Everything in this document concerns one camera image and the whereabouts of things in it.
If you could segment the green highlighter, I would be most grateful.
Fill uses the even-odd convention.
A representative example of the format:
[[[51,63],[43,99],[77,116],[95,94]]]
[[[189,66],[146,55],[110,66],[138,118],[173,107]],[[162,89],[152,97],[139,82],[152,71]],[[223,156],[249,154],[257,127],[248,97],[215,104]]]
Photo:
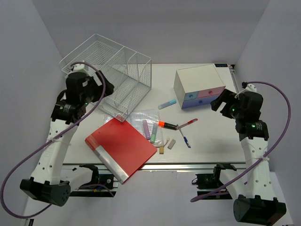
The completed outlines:
[[[153,128],[152,128],[151,137],[150,137],[150,142],[151,142],[152,144],[155,143],[157,130],[158,130],[158,124],[157,124],[157,123],[154,123],[154,124],[153,124]]]

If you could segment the grey eraser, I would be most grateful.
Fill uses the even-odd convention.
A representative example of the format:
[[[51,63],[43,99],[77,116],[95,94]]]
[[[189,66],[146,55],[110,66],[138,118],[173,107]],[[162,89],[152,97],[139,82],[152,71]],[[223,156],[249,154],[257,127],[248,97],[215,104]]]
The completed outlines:
[[[167,148],[171,150],[173,148],[173,146],[175,145],[175,143],[176,143],[176,141],[174,139],[172,139],[170,141],[170,143],[168,144]]]

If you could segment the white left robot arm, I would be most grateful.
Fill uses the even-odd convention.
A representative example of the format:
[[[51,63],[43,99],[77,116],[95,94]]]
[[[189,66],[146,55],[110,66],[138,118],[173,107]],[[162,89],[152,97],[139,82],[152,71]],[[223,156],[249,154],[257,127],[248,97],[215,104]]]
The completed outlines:
[[[78,122],[86,115],[86,107],[114,92],[114,86],[101,71],[96,74],[101,85],[86,72],[71,72],[66,79],[66,89],[56,99],[51,114],[48,141],[38,164],[29,179],[23,179],[20,189],[34,200],[63,206],[71,192],[81,186],[94,188],[99,184],[96,166],[83,164],[61,177],[61,170],[70,141],[78,128]]]

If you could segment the periwinkle blue drawer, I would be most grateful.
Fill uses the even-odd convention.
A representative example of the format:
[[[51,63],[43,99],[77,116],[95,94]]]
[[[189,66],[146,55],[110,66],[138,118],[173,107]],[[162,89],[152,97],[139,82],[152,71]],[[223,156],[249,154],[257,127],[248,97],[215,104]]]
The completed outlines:
[[[193,100],[186,100],[186,101],[183,102],[181,108],[185,109],[185,108],[190,108],[190,107],[195,107],[195,106],[210,104],[217,97],[218,97],[218,95],[216,95],[216,96],[210,96],[210,97],[204,97],[204,98],[198,98],[198,99],[193,99]]]

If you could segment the tan eraser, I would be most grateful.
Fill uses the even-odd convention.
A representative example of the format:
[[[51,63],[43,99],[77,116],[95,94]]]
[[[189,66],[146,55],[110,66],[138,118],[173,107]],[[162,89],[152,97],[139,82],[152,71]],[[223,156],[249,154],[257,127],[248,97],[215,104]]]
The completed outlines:
[[[159,148],[159,154],[164,154],[164,147],[163,146]]]

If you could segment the orange black highlighter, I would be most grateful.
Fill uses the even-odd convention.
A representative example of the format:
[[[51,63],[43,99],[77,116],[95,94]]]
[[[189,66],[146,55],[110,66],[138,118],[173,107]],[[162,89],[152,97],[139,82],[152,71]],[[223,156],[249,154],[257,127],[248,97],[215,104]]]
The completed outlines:
[[[166,129],[177,130],[177,125],[173,125],[164,121],[159,121],[158,126]]]

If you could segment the white mini drawer cabinet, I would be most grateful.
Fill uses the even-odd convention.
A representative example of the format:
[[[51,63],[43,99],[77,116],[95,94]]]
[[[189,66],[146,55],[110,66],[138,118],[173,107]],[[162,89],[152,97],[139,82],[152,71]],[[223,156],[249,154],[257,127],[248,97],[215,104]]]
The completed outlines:
[[[174,91],[180,108],[186,93],[226,86],[214,64],[179,69],[175,73]]]

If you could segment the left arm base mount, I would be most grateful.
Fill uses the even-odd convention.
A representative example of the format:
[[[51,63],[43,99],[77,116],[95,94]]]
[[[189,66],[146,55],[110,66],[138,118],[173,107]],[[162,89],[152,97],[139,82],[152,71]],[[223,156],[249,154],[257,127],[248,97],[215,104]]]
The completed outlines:
[[[91,171],[91,177],[86,183],[83,183],[79,188],[74,189],[71,197],[114,197],[118,188],[118,181],[113,174],[108,171],[99,171],[98,167],[92,164],[82,164],[72,169],[72,172],[77,170]]]

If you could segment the red pen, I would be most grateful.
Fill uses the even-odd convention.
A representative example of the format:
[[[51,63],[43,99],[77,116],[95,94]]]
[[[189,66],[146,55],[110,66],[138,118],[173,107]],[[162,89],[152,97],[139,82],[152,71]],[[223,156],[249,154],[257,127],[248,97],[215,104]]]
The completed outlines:
[[[177,126],[177,129],[181,129],[181,128],[183,128],[183,127],[185,127],[185,126],[188,126],[188,125],[190,125],[190,124],[192,124],[192,123],[194,123],[194,122],[197,122],[197,121],[198,121],[197,118],[192,119],[192,120],[188,121],[187,123],[185,123],[185,124],[183,124],[183,125]]]

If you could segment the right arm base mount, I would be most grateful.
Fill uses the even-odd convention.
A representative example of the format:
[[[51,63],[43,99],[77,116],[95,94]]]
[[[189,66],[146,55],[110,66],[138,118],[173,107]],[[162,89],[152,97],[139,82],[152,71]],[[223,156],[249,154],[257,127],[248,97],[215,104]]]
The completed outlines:
[[[203,195],[222,186],[220,174],[222,170],[237,171],[234,165],[228,163],[218,163],[213,169],[213,173],[196,174],[196,177],[191,181],[191,184],[197,186],[197,196]],[[228,190],[225,188],[217,193],[208,196],[205,200],[232,200]]]

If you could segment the light blue drawer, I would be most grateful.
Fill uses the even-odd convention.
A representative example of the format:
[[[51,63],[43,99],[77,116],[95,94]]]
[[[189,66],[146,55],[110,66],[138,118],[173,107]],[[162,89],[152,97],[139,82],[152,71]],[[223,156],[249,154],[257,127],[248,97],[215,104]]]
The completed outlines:
[[[186,93],[184,96],[184,101],[189,101],[196,99],[198,97],[198,91]]]

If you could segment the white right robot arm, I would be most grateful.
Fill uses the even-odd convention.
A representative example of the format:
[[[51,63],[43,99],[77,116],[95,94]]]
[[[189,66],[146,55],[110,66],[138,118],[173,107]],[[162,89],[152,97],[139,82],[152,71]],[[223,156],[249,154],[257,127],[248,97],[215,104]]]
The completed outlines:
[[[239,134],[247,172],[247,181],[242,179],[230,183],[238,176],[232,165],[216,166],[212,176],[213,184],[226,186],[233,198],[233,213],[237,222],[272,226],[286,214],[286,204],[279,202],[273,190],[269,174],[269,160],[264,154],[268,148],[268,127],[260,120],[262,95],[251,88],[236,94],[225,89],[211,102],[214,111],[222,103],[221,114],[234,119]]]

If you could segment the blue pen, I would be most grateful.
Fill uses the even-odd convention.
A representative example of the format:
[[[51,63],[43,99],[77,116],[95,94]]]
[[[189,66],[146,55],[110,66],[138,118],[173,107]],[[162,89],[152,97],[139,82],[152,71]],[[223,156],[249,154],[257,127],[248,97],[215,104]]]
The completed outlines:
[[[182,137],[183,137],[183,139],[184,139],[184,142],[185,142],[186,146],[187,146],[188,148],[191,148],[191,145],[189,144],[187,138],[186,138],[185,135],[183,134],[181,128],[179,128],[179,132],[181,133],[181,135],[182,135]]]

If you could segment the purple highlighter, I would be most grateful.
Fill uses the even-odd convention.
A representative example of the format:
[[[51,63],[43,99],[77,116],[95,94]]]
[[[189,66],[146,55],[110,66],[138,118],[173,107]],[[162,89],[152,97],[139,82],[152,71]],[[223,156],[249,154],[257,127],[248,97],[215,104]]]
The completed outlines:
[[[147,120],[143,120],[143,131],[144,131],[144,134],[145,134],[145,138],[147,140],[150,140],[151,139],[151,135],[150,135],[150,131],[149,131]]]

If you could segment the pink drawer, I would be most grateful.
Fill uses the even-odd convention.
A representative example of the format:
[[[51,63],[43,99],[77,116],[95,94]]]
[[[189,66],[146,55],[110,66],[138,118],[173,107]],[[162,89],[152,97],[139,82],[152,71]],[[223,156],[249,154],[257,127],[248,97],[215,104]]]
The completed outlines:
[[[224,89],[225,89],[225,86],[200,90],[198,92],[197,98],[205,98],[205,97],[220,95]]]

